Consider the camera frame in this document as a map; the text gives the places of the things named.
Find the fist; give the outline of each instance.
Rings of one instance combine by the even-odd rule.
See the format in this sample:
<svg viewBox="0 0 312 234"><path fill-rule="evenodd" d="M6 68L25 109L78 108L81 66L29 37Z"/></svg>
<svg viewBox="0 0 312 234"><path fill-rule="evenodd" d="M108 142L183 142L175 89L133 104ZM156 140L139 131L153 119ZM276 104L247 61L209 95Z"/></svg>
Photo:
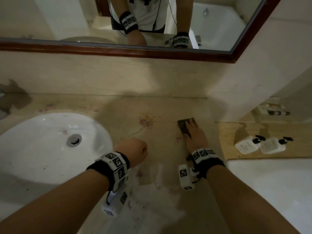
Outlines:
<svg viewBox="0 0 312 234"><path fill-rule="evenodd" d="M191 138L188 136L188 134L183 135L185 138L186 148L188 149L188 152L192 153L196 149L201 149L201 148L208 149L209 143L206 138L206 135L202 131L202 129L199 128L197 123L193 122L193 120L191 119L188 122L185 122L185 125L191 135Z"/></svg>
<svg viewBox="0 0 312 234"><path fill-rule="evenodd" d="M128 44L135 45L135 46L146 46L146 40L142 33L138 30L134 30L127 35L128 37Z"/></svg>
<svg viewBox="0 0 312 234"><path fill-rule="evenodd" d="M146 158L147 144L135 138L125 139L115 146L114 151L123 153L129 159L130 168L134 168Z"/></svg>

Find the white sink basin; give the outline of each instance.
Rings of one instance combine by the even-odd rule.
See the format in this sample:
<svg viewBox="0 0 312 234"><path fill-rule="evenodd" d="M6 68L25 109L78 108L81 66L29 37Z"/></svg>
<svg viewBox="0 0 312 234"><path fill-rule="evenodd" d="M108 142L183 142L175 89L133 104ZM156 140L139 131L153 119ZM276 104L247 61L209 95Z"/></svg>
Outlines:
<svg viewBox="0 0 312 234"><path fill-rule="evenodd" d="M76 147L67 139L81 135ZM113 149L107 131L75 113L31 118L0 136L0 220L83 172Z"/></svg>
<svg viewBox="0 0 312 234"><path fill-rule="evenodd" d="M312 159L229 161L228 168L301 234L312 229Z"/></svg>

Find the white bottle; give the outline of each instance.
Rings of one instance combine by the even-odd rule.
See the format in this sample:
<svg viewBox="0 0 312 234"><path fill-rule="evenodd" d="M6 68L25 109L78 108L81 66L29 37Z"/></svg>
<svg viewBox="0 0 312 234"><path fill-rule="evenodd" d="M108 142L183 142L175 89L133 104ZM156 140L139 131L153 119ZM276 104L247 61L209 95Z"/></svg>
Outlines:
<svg viewBox="0 0 312 234"><path fill-rule="evenodd" d="M242 154L248 154L255 152L260 148L260 142L265 141L266 139L263 136L256 135L256 138L253 139L252 136L248 136L246 139L235 144L236 149L238 149Z"/></svg>
<svg viewBox="0 0 312 234"><path fill-rule="evenodd" d="M283 139L269 138L265 142L261 143L261 152L264 154L279 153L286 149L288 141L294 141L291 137L283 137Z"/></svg>

